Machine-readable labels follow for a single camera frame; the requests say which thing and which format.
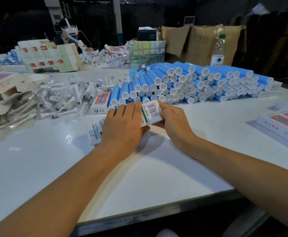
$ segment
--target person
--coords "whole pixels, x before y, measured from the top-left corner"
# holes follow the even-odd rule
[[[197,137],[181,108],[159,104],[164,120],[155,125],[166,130],[180,151],[288,226],[288,170]],[[69,236],[104,179],[150,129],[140,128],[141,106],[137,101],[110,110],[99,146],[2,220],[0,237]]]
[[[82,53],[82,50],[79,48],[78,44],[76,42],[74,42],[73,40],[68,38],[68,34],[70,36],[72,36],[73,38],[75,38],[76,40],[79,41],[79,43],[82,45],[82,47],[85,49],[85,51],[94,51],[94,49],[92,47],[87,47],[82,40],[79,39],[78,36],[78,29],[77,26],[74,22],[74,20],[72,20],[71,18],[63,18],[60,20],[60,27],[63,30],[61,38],[63,40],[63,44],[69,44],[69,43],[75,43],[76,48],[78,50],[78,53]]]

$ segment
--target plastic bottle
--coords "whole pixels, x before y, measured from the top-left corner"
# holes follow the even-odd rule
[[[226,34],[220,34],[218,41],[214,45],[210,66],[222,66],[225,56]]]

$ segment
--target white table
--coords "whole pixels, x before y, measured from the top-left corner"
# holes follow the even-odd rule
[[[125,72],[94,69],[53,75],[92,81],[110,76],[123,79]],[[261,113],[272,113],[267,107],[279,100],[288,100],[288,90],[281,91],[278,97],[178,106],[185,110],[197,135],[288,169],[288,148],[247,123]],[[84,121],[93,122],[103,116],[87,115],[84,121],[73,122],[74,116],[30,123],[0,139],[0,221],[93,149],[88,145]],[[166,133],[155,127],[144,136],[138,152],[107,177],[79,223],[228,190],[233,187],[176,150]]]

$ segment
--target green stripe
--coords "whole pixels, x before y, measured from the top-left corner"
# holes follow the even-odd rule
[[[145,121],[146,121],[146,123],[147,123],[148,121],[147,121],[147,119],[146,119],[146,115],[145,115],[145,112],[144,112],[144,109],[143,109],[143,107],[142,107],[142,114],[143,114],[143,116],[144,116],[144,119],[145,119]]]

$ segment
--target white vr headset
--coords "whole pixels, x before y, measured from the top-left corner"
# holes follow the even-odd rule
[[[62,31],[67,32],[67,34],[70,35],[70,36],[77,36],[77,35],[78,35],[78,28],[77,28],[77,26],[76,26],[76,27],[73,27],[73,25],[70,26],[67,18],[65,18],[65,21],[66,21],[66,23],[67,23],[67,27],[66,27],[65,29],[61,28]]]

